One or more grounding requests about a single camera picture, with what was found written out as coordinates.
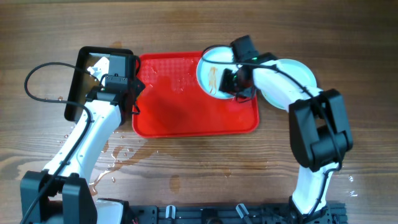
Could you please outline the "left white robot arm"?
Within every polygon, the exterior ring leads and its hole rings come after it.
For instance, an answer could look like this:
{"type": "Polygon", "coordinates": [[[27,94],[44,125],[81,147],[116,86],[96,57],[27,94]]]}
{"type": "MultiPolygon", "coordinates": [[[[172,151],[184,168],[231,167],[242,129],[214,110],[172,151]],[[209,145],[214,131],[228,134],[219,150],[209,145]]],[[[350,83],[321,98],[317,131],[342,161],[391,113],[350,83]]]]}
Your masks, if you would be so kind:
{"type": "Polygon", "coordinates": [[[89,183],[101,150],[112,132],[131,113],[145,88],[138,79],[112,77],[95,86],[69,139],[42,171],[28,171],[21,180],[22,223],[131,223],[124,200],[93,200],[89,183]]]}

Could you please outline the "white plate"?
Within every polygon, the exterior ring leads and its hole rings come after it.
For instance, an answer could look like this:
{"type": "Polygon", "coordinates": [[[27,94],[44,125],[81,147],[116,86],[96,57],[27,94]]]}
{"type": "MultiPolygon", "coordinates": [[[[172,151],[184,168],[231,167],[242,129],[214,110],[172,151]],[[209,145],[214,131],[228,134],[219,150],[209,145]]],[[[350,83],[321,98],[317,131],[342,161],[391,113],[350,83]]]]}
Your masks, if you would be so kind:
{"type": "MultiPolygon", "coordinates": [[[[215,62],[232,62],[233,51],[231,47],[214,47],[205,52],[204,59],[215,62]]],[[[202,58],[200,59],[197,65],[197,82],[206,94],[221,100],[233,98],[233,95],[219,91],[221,77],[225,69],[234,73],[238,70],[238,67],[236,65],[209,63],[202,58]]]]}
{"type": "MultiPolygon", "coordinates": [[[[292,60],[292,59],[287,59],[287,58],[282,58],[282,59],[277,59],[277,60],[271,60],[266,62],[265,64],[272,64],[275,62],[277,64],[277,67],[281,69],[283,72],[288,73],[290,76],[292,76],[295,80],[300,82],[303,86],[309,85],[311,87],[316,88],[317,87],[317,80],[313,74],[313,72],[303,63],[297,61],[297,60],[292,60]]],[[[270,93],[267,91],[262,90],[261,91],[263,97],[274,107],[284,110],[284,106],[276,100],[273,96],[271,96],[270,93]]]]}

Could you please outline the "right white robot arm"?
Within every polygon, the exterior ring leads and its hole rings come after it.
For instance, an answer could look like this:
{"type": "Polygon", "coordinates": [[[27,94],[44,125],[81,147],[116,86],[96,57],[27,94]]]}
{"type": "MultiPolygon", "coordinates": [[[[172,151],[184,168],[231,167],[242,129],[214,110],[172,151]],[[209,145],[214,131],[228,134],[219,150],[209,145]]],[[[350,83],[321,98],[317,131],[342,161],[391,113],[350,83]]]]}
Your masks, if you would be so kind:
{"type": "Polygon", "coordinates": [[[291,223],[308,223],[326,215],[326,192],[334,172],[353,147],[343,96],[317,86],[313,72],[292,59],[253,57],[221,66],[220,91],[235,95],[264,91],[289,116],[290,147],[299,163],[296,188],[289,198],[291,223]]]}

